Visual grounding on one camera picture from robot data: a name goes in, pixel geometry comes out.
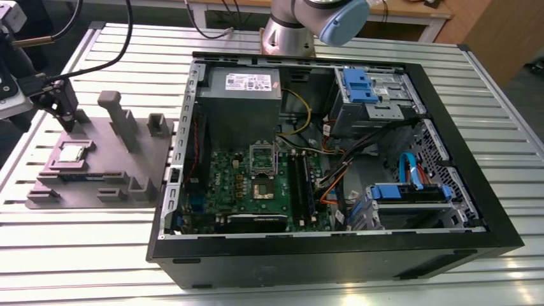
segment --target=black cable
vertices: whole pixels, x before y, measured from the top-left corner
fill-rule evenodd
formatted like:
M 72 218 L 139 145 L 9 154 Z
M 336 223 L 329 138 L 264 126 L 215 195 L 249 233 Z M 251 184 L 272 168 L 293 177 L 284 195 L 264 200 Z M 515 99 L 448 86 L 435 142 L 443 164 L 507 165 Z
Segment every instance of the black cable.
M 27 47 L 33 47 L 33 46 L 55 43 L 60 38 L 64 37 L 64 35 L 69 32 L 73 25 L 76 24 L 76 19 L 81 13 L 81 8 L 83 8 L 83 0 L 77 0 L 76 9 L 73 11 L 72 17 L 69 18 L 67 25 L 59 31 L 59 33 L 51 36 L 28 38 L 25 40 L 15 40 L 11 42 L 12 46 L 15 48 L 27 48 Z
M 236 6 L 236 11 L 237 11 L 237 22 L 240 22 L 240 30 L 241 30 L 241 27 L 243 27 L 243 22 L 241 22 L 241 12 L 240 12 L 240 7 L 239 7 L 239 2 L 237 2 L 237 0 L 233 0 L 235 1 L 235 6 Z
M 53 39 L 53 41 L 57 41 L 60 38 L 63 38 L 63 36 L 69 32 L 69 30 L 72 29 L 75 23 L 76 23 L 76 19 L 79 17 L 79 14 L 81 12 L 81 8 L 83 8 L 83 0 L 77 0 L 77 4 L 76 4 L 76 9 L 73 11 L 72 17 L 68 21 L 68 24 L 64 26 L 64 29 L 59 31 L 57 34 L 52 35 L 51 38 Z
M 348 150 L 345 150 L 344 155 L 340 158 L 340 163 L 336 165 L 336 170 L 332 171 L 332 174 L 325 175 L 323 177 L 323 182 L 327 182 L 329 179 L 340 175 L 343 170 L 348 167 L 349 163 L 353 160 L 355 155 L 357 154 L 359 151 L 364 150 L 368 146 L 376 143 L 376 141 L 383 137 L 384 134 L 387 134 L 389 131 L 396 129 L 397 127 L 403 126 L 412 126 L 415 125 L 419 121 L 421 120 L 420 117 L 413 117 L 411 119 L 403 120 L 403 121 L 392 121 L 388 124 L 385 124 L 380 129 L 361 137 L 356 141 L 356 143 L 349 147 Z
M 245 27 L 245 25 L 248 24 L 249 18 L 253 16 L 253 13 L 249 13 L 248 16 L 245 17 L 244 22 L 241 23 L 241 26 Z
M 293 131 L 296 131 L 296 122 L 292 123 L 292 128 Z M 312 147 L 312 145 L 309 144 L 309 141 L 307 140 L 307 138 L 303 136 L 301 132 L 296 134 L 300 138 L 300 140 L 304 142 L 304 144 L 307 145 L 308 148 Z
M 381 22 L 388 23 L 388 18 L 389 18 L 389 7 L 388 7 L 387 0 L 381 0 L 381 2 L 384 3 L 384 15 L 383 15 L 383 17 L 381 17 Z
M 237 29 L 240 29 L 240 28 L 241 28 L 241 24 L 237 23 L 237 25 L 236 25 L 236 16 L 235 16 L 235 13 L 231 11 L 231 8 L 228 7 L 225 0 L 221 0 L 221 2 L 223 2 L 223 5 L 224 5 L 224 8 L 225 8 L 227 11 L 228 11 L 228 15 L 229 15 L 231 18 L 233 19 L 233 23 L 231 23 L 231 25 L 232 25 L 233 27 L 236 27 Z
M 232 31 L 232 29 L 233 29 L 232 27 L 228 28 L 228 29 L 224 31 L 224 33 L 221 33 L 220 35 L 217 35 L 217 36 L 208 36 L 208 35 L 200 30 L 200 28 L 199 28 L 197 25 L 196 25 L 195 17 L 193 17 L 193 14 L 192 14 L 192 12 L 191 12 L 189 0 L 185 0 L 185 6 L 187 6 L 187 13 L 189 14 L 191 24 L 193 25 L 195 30 L 199 32 L 199 34 L 200 34 L 201 36 L 204 36 L 204 37 L 205 37 L 207 39 L 209 39 L 209 40 L 216 40 L 217 38 L 221 38 L 221 37 L 227 36 L 227 35 L 231 33 L 231 31 Z
M 125 4 L 127 4 L 127 16 L 128 16 L 128 30 L 127 30 L 127 38 L 125 38 L 125 43 L 123 44 L 123 48 L 121 51 L 119 52 L 117 56 L 115 59 L 112 59 L 109 62 L 107 62 L 105 64 L 101 64 L 96 67 L 88 68 L 88 69 L 81 69 L 79 71 L 71 72 L 71 73 L 65 73 L 63 75 L 57 75 L 55 77 L 49 77 L 47 78 L 47 80 L 52 83 L 57 80 L 64 80 L 67 78 L 71 77 L 77 77 L 79 75 L 84 75 L 85 73 L 93 72 L 93 71 L 99 71 L 104 68 L 108 68 L 109 66 L 115 65 L 123 58 L 123 56 L 125 55 L 127 52 L 127 48 L 128 45 L 131 44 L 131 38 L 132 38 L 132 27 L 135 25 L 135 16 L 132 15 L 132 4 L 131 4 L 131 0 L 125 0 Z

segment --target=wire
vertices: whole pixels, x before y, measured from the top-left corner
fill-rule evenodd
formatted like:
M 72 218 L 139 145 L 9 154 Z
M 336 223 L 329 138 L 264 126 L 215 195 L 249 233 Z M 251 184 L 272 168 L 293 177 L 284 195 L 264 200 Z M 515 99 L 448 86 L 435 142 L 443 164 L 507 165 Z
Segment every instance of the wire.
M 205 37 L 207 39 L 209 39 L 209 40 L 216 40 L 217 38 L 225 37 L 225 36 L 233 31 L 233 27 L 229 27 L 228 29 L 224 30 L 224 32 L 223 32 L 220 35 L 216 35 L 216 36 L 209 36 L 209 35 L 207 35 L 207 34 L 200 30 L 199 26 L 196 25 L 195 16 L 193 16 L 193 14 L 192 14 L 192 12 L 191 12 L 189 0 L 184 0 L 184 1 L 185 1 L 185 6 L 187 6 L 187 13 L 189 14 L 191 24 L 193 25 L 193 28 L 195 28 L 196 32 L 199 32 L 199 34 L 200 34 L 201 36 L 204 36 L 204 37 Z
M 63 38 L 63 36 L 69 32 L 69 30 L 72 29 L 75 23 L 76 23 L 76 19 L 79 17 L 79 14 L 81 12 L 81 8 L 83 8 L 83 0 L 77 0 L 77 4 L 76 4 L 76 9 L 73 11 L 72 17 L 67 23 L 67 25 L 64 26 L 64 29 L 60 30 L 60 32 L 55 35 L 51 36 L 51 38 L 53 39 L 53 41 L 57 41 L 60 38 Z
M 228 15 L 229 15 L 231 18 L 233 19 L 235 27 L 237 27 L 237 29 L 240 29 L 240 28 L 241 28 L 241 23 L 240 23 L 240 21 L 239 21 L 239 23 L 237 23 L 237 25 L 236 25 L 235 13 L 231 11 L 231 8 L 228 7 L 225 0 L 221 0 L 221 2 L 223 2 L 223 5 L 224 5 L 224 8 L 225 8 L 227 11 L 228 11 Z
M 425 170 L 423 170 L 420 165 L 417 165 L 417 172 L 419 172 L 419 175 L 421 176 L 423 183 L 424 184 L 431 184 L 431 179 L 429 179 L 429 177 L 427 175 Z
M 335 188 L 336 184 L 339 183 L 340 179 L 344 177 L 347 172 L 348 172 L 348 168 L 344 170 L 344 172 L 340 174 L 340 176 L 336 178 L 335 182 L 331 184 L 331 186 L 327 189 L 325 193 L 321 195 L 320 203 L 323 203 L 323 201 L 325 200 L 327 195 L 329 194 L 332 188 Z
M 388 19 L 389 19 L 389 7 L 388 7 L 387 0 L 381 0 L 381 2 L 384 3 L 384 15 L 383 15 L 383 17 L 381 17 L 381 22 L 388 23 Z
M 319 150 L 316 150 L 315 148 L 305 148 L 305 147 L 301 147 L 301 146 L 299 146 L 299 145 L 295 145 L 284 136 L 280 136 L 280 135 L 276 135 L 279 138 L 281 138 L 281 140 L 291 146 L 291 147 L 293 147 L 293 148 L 296 148 L 296 149 L 299 149 L 299 150 L 308 150 L 308 151 L 312 151 L 312 152 L 317 152 L 319 154 L 329 154 L 329 155 L 332 155 L 333 153 L 328 153 L 328 152 L 323 152 L 323 151 L 319 151 Z
M 71 73 L 65 73 L 63 75 L 57 75 L 57 76 L 52 76 L 48 77 L 47 80 L 53 83 L 57 80 L 65 80 L 67 78 L 71 77 L 77 77 L 79 75 L 84 75 L 85 73 L 93 72 L 93 71 L 99 71 L 104 68 L 108 68 L 109 66 L 115 65 L 123 58 L 123 56 L 125 55 L 127 52 L 127 48 L 128 45 L 131 44 L 131 38 L 132 38 L 132 27 L 135 25 L 135 16 L 132 14 L 132 4 L 131 4 L 131 0 L 125 0 L 125 4 L 127 4 L 127 16 L 128 16 L 128 30 L 127 30 L 127 37 L 125 37 L 125 43 L 123 44 L 123 48 L 121 51 L 119 52 L 117 56 L 115 59 L 112 59 L 109 62 L 107 62 L 105 64 L 101 64 L 96 67 L 88 68 L 88 69 L 81 69 L 79 71 L 71 72 Z
M 328 136 L 323 137 L 321 150 L 324 150 L 325 152 L 333 152 L 333 153 L 336 153 L 336 150 L 329 150 L 329 149 L 327 149 L 327 141 L 328 141 L 328 139 L 329 139 Z M 343 154 L 345 153 L 345 151 L 344 151 L 343 149 L 339 149 L 339 152 L 343 153 Z
M 300 102 L 303 102 L 303 104 L 305 106 L 305 110 L 308 112 L 308 117 L 305 118 L 305 123 L 304 123 L 304 125 L 303 125 L 303 127 L 300 129 L 296 129 L 295 131 L 291 131 L 291 132 L 277 134 L 279 136 L 289 136 L 289 135 L 295 135 L 295 134 L 303 132 L 307 129 L 307 127 L 309 126 L 309 122 L 312 120 L 312 109 L 309 107 L 308 102 L 304 100 L 304 98 L 295 91 L 292 91 L 291 89 L 287 89 L 287 88 L 284 88 L 283 90 L 289 92 L 300 100 Z
M 241 12 L 240 12 L 240 7 L 239 7 L 239 2 L 236 0 L 233 0 L 233 1 L 235 1 L 236 11 L 237 11 L 237 22 L 240 22 L 239 29 L 241 30 L 243 22 L 241 22 Z
M 292 123 L 292 129 L 296 129 L 296 121 L 293 121 Z M 304 142 L 304 145 L 307 147 L 312 147 L 312 145 L 309 144 L 309 141 L 307 140 L 307 138 L 304 137 L 304 135 L 301 133 L 296 134 L 297 137 L 300 138 L 300 140 Z
M 196 164 L 199 163 L 199 125 L 196 124 L 196 120 L 193 119 L 193 127 L 195 127 L 195 162 L 193 162 L 193 166 L 191 167 L 191 172 L 189 172 L 189 175 L 187 175 L 187 178 L 185 178 L 185 181 L 184 181 L 184 184 L 187 184 L 187 182 L 189 181 L 189 179 L 191 179 L 191 176 L 193 175 L 193 171 L 195 171 L 195 168 L 196 168 Z
M 72 29 L 72 27 L 73 27 L 73 25 L 76 23 L 76 19 L 77 19 L 80 13 L 81 13 L 81 8 L 83 8 L 83 0 L 77 0 L 76 9 L 73 11 L 72 17 L 69 18 L 69 21 L 68 21 L 67 25 L 59 31 L 59 33 L 56 33 L 56 34 L 53 34 L 51 36 L 29 38 L 27 40 L 16 40 L 16 41 L 11 42 L 11 45 L 13 47 L 19 48 L 19 47 L 32 47 L 32 46 L 44 45 L 44 44 L 56 42 L 60 38 L 64 37 L 64 35 Z

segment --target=aluminum table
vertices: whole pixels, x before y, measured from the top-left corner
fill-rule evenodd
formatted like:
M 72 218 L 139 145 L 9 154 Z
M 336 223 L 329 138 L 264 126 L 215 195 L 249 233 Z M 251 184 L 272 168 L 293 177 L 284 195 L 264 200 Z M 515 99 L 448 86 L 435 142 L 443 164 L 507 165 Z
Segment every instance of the aluminum table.
M 125 25 L 89 29 L 65 71 L 113 59 Z M 259 34 L 207 40 L 193 29 L 135 26 L 120 63 L 73 79 L 80 106 L 120 91 L 136 117 L 177 119 L 192 51 L 259 52 Z M 152 209 L 28 210 L 27 193 L 60 135 L 39 112 L 0 171 L 0 303 L 108 305 L 533 305 L 544 303 L 544 146 L 471 52 L 455 45 L 360 40 L 341 48 L 316 42 L 320 57 L 415 62 L 468 142 L 527 244 L 428 279 L 269 288 L 181 290 L 145 262 Z

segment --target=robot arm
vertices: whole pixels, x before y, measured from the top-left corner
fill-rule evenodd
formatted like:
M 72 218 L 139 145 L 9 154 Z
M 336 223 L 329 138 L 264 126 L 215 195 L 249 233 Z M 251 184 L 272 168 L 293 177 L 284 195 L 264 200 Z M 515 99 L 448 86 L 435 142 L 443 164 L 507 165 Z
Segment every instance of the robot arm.
M 368 14 L 365 0 L 272 0 L 263 53 L 313 56 L 313 35 L 327 45 L 341 46 L 361 30 Z

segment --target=black cable on table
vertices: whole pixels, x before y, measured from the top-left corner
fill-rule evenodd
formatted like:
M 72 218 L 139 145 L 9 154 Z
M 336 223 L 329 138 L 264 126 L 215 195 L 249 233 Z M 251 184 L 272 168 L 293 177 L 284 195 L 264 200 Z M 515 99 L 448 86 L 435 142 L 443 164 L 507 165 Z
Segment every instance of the black cable on table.
M 204 37 L 205 37 L 207 39 L 209 39 L 209 40 L 216 40 L 217 38 L 225 37 L 225 36 L 231 33 L 231 31 L 232 31 L 232 29 L 233 29 L 232 27 L 228 28 L 228 29 L 224 31 L 224 33 L 221 33 L 220 35 L 216 35 L 216 36 L 209 36 L 209 35 L 207 35 L 207 34 L 200 30 L 199 26 L 196 25 L 195 16 L 193 16 L 192 11 L 191 11 L 189 0 L 185 0 L 185 5 L 187 5 L 187 13 L 189 14 L 191 24 L 193 25 L 195 30 L 199 32 L 199 34 L 200 34 L 201 36 L 204 36 Z
M 109 66 L 115 65 L 121 60 L 123 56 L 125 55 L 128 45 L 131 44 L 132 28 L 133 28 L 133 25 L 135 25 L 135 16 L 132 14 L 131 0 L 125 0 L 125 4 L 127 4 L 127 16 L 128 16 L 128 30 L 127 30 L 125 43 L 123 44 L 121 51 L 119 52 L 116 58 L 112 59 L 105 64 L 101 64 L 101 65 L 99 65 L 96 67 L 92 67 L 92 68 L 88 68 L 88 69 L 81 69 L 79 71 L 69 72 L 69 73 L 65 73 L 63 75 L 57 75 L 55 77 L 53 76 L 48 77 L 47 80 L 49 82 L 55 82 L 57 80 L 64 80 L 67 78 L 77 77 L 79 75 L 84 75 L 87 73 L 89 73 L 89 72 L 99 71 L 99 70 L 101 70 L 104 68 L 108 68 Z

